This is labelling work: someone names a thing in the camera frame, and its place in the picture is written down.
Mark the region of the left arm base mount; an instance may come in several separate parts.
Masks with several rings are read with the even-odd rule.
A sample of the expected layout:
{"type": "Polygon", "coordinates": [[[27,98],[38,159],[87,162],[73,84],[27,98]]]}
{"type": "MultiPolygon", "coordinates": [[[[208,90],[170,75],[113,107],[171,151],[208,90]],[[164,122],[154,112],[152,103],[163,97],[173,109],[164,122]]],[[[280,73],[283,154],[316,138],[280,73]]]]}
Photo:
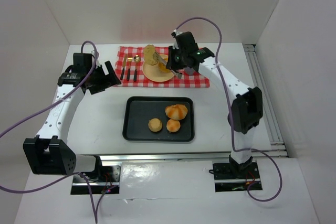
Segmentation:
{"type": "Polygon", "coordinates": [[[93,172],[82,172],[74,175],[71,184],[71,195],[116,195],[120,192],[121,166],[100,166],[93,172]]]}

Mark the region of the orange glazed donut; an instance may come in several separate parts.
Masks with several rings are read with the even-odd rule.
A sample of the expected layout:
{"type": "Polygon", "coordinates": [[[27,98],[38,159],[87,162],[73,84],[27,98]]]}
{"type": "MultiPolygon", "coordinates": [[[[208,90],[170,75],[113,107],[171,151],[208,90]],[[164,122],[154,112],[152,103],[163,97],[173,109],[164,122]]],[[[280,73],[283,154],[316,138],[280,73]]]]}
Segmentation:
{"type": "Polygon", "coordinates": [[[167,69],[166,65],[161,62],[158,62],[158,68],[162,73],[171,73],[171,70],[167,69]]]}

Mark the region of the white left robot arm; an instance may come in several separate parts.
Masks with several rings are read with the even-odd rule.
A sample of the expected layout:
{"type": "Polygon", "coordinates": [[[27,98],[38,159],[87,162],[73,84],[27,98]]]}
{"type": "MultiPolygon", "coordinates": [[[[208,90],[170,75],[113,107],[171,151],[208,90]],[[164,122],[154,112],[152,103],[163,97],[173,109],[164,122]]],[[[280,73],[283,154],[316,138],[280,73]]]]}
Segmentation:
{"type": "Polygon", "coordinates": [[[75,154],[67,145],[70,125],[86,91],[96,94],[119,85],[121,81],[111,65],[107,72],[98,63],[98,53],[75,53],[73,64],[58,78],[55,104],[46,122],[33,138],[25,139],[23,150],[33,174],[71,175],[97,173],[101,159],[97,155],[75,154]]]}

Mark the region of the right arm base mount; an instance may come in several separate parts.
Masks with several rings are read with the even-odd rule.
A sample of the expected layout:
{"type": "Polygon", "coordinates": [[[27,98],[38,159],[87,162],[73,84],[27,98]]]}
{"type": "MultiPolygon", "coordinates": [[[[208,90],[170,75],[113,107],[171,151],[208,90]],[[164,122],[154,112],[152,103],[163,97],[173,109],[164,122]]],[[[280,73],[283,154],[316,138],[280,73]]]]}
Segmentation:
{"type": "Polygon", "coordinates": [[[213,176],[216,193],[246,191],[249,186],[250,191],[263,188],[256,161],[236,173],[232,171],[227,158],[213,159],[209,173],[213,176]]]}

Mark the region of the metal serving tongs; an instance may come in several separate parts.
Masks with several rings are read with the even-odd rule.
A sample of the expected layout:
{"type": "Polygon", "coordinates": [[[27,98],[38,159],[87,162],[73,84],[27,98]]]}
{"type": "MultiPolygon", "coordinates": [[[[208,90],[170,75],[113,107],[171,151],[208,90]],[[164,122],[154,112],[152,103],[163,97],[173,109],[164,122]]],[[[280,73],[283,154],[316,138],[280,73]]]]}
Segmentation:
{"type": "Polygon", "coordinates": [[[178,72],[177,70],[173,70],[169,65],[168,62],[166,60],[164,60],[161,55],[157,52],[155,52],[153,54],[153,58],[160,64],[162,64],[167,70],[169,70],[170,72],[172,72],[178,79],[182,78],[182,74],[180,72],[178,72]]]}

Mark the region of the brown bread slice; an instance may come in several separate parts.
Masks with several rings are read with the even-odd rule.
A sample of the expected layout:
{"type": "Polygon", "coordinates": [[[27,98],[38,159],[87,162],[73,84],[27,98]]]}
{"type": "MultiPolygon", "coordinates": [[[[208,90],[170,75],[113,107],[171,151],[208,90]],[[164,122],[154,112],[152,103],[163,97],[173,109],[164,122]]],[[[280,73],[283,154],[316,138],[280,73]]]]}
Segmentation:
{"type": "Polygon", "coordinates": [[[143,48],[144,62],[148,65],[154,66],[157,64],[157,60],[154,58],[156,53],[154,45],[147,45],[143,48]]]}

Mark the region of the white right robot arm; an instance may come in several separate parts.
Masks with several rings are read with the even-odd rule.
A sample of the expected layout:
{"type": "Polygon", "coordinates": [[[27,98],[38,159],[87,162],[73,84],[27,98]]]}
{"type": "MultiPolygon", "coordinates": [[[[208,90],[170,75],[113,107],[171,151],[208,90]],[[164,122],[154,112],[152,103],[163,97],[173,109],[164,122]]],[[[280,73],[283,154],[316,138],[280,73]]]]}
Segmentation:
{"type": "Polygon", "coordinates": [[[229,110],[227,119],[232,130],[229,163],[238,172],[245,170],[252,163],[253,136],[263,117],[262,91],[236,78],[212,51],[197,45],[191,32],[174,30],[172,37],[176,42],[169,46],[166,68],[174,72],[190,68],[224,90],[229,110]]]}

